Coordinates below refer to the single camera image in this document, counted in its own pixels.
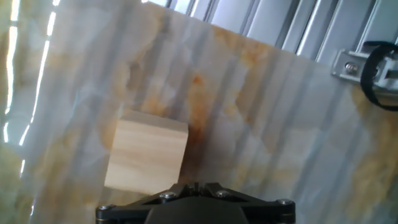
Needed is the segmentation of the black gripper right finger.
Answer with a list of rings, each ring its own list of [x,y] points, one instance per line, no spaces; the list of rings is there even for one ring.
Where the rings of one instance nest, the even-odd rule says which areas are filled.
[[[296,223],[295,203],[290,199],[265,201],[222,187],[217,182],[198,186],[198,194],[234,205],[242,211],[248,223]]]

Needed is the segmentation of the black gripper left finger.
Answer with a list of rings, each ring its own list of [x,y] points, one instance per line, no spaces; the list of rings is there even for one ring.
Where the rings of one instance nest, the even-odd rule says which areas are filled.
[[[194,196],[197,183],[173,184],[171,188],[127,205],[100,205],[95,210],[96,224],[145,223],[150,212],[161,205]]]

